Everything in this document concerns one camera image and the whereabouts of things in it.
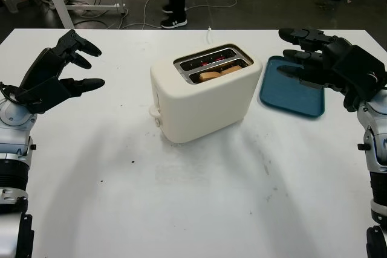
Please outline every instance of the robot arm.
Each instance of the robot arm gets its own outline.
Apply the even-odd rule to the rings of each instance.
[[[32,151],[36,149],[30,131],[37,114],[68,98],[102,87],[102,79],[59,80],[68,63],[90,69],[90,63],[76,51],[92,56],[101,51],[74,30],[62,36],[56,47],[44,49],[27,71],[19,87],[0,82],[0,257],[31,257],[34,231],[32,216],[26,214],[25,191]]]
[[[387,73],[384,64],[346,39],[319,30],[283,28],[279,36],[304,51],[285,50],[288,60],[303,68],[280,66],[278,71],[313,88],[341,92],[344,107],[357,111],[365,129],[364,150],[371,177],[371,216],[378,223],[367,230],[369,258],[387,258]]]

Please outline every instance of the sneaker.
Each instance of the sneaker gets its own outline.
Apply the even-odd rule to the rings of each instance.
[[[162,28],[175,28],[175,27],[183,27],[187,24],[187,17],[183,16],[182,18],[178,18],[175,15],[171,15],[168,19],[161,22]]]
[[[163,13],[166,13],[167,15],[170,15],[173,13],[172,6],[170,4],[164,5],[161,9]]]

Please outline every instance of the concrete floor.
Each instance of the concrete floor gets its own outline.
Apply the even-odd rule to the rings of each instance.
[[[76,0],[93,3],[94,0]],[[123,25],[143,22],[143,8],[146,0],[124,0],[129,15]],[[188,25],[183,30],[259,30],[281,27],[314,27],[320,29],[366,30],[383,48],[387,49],[387,1],[386,0],[237,0],[232,8],[199,7],[188,11]],[[102,4],[112,4],[114,0],[102,0]],[[159,25],[164,17],[160,7],[166,0],[150,0],[146,9],[146,22]],[[187,0],[187,6],[230,5],[233,0]],[[82,11],[71,11],[75,22]],[[111,29],[117,28],[120,15],[110,11],[97,18]],[[23,5],[19,13],[11,14],[0,8],[0,42],[14,28],[62,28],[55,11],[45,4]],[[98,22],[76,25],[77,28],[105,28]],[[140,26],[129,27],[141,29]]]

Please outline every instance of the blue tray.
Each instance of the blue tray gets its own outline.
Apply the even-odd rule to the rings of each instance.
[[[324,89],[314,89],[301,85],[298,80],[288,78],[277,71],[277,67],[298,66],[284,57],[269,58],[259,98],[267,106],[272,106],[296,114],[319,117],[324,113]]]

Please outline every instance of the toaster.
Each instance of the toaster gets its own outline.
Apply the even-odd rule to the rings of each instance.
[[[243,119],[261,71],[234,44],[155,64],[149,113],[173,143],[202,137]]]

